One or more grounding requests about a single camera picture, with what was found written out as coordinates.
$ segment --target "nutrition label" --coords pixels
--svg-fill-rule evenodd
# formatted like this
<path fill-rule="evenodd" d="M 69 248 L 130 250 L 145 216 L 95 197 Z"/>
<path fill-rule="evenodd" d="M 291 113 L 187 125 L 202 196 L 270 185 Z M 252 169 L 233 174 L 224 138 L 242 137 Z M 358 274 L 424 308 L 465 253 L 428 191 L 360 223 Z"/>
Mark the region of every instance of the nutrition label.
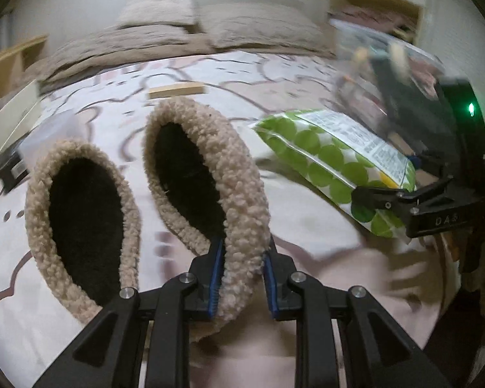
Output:
<path fill-rule="evenodd" d="M 402 184 L 408 162 L 406 156 L 344 113 L 314 111 L 298 117 L 324 129 L 376 165 L 397 185 Z"/>

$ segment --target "slipper insole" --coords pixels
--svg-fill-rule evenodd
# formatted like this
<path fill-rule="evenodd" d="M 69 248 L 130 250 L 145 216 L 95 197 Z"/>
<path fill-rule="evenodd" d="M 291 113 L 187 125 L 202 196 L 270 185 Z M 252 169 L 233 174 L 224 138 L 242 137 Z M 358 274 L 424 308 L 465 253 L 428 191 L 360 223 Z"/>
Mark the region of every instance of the slipper insole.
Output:
<path fill-rule="evenodd" d="M 57 253 L 73 282 L 101 306 L 120 291 L 124 216 L 107 171 L 85 158 L 53 178 L 48 217 Z"/>
<path fill-rule="evenodd" d="M 207 239 L 224 237 L 216 182 L 180 124 L 162 126 L 154 147 L 156 174 L 170 203 Z"/>

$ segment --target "black insole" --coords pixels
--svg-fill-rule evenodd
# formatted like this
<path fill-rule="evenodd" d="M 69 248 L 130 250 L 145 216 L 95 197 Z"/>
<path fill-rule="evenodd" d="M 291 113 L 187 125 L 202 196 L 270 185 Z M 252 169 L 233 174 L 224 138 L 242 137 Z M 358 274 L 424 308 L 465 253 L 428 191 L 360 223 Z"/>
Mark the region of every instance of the black insole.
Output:
<path fill-rule="evenodd" d="M 439 318 L 424 348 L 424 353 L 452 386 L 465 386 L 484 329 L 480 293 L 460 289 L 447 311 Z"/>
<path fill-rule="evenodd" d="M 154 154 L 156 174 L 171 204 L 209 240 L 224 236 L 225 214 L 216 182 L 181 125 L 169 123 L 160 129 Z"/>
<path fill-rule="evenodd" d="M 89 159 L 70 160 L 53 178 L 48 217 L 57 253 L 74 283 L 101 306 L 120 291 L 121 208 L 115 182 Z"/>

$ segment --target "white box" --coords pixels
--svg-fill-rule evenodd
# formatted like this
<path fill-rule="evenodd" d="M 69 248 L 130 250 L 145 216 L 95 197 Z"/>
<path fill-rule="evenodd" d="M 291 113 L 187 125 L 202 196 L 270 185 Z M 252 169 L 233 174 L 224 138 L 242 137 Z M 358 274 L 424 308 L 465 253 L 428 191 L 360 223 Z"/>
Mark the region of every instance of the white box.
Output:
<path fill-rule="evenodd" d="M 32 81 L 0 110 L 0 153 L 32 129 L 41 111 L 38 83 Z"/>

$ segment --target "wooden shelf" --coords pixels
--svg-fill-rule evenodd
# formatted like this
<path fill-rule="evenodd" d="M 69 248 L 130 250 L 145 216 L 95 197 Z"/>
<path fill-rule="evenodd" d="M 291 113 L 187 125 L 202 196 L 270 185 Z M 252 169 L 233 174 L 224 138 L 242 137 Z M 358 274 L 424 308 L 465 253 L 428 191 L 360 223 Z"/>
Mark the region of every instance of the wooden shelf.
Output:
<path fill-rule="evenodd" d="M 39 57 L 48 35 L 19 43 L 0 52 L 0 98 L 12 90 L 16 79 Z"/>
<path fill-rule="evenodd" d="M 424 8 L 408 0 L 329 0 L 329 15 L 339 12 L 349 5 L 395 11 L 410 18 L 416 24 L 417 34 L 420 30 Z"/>

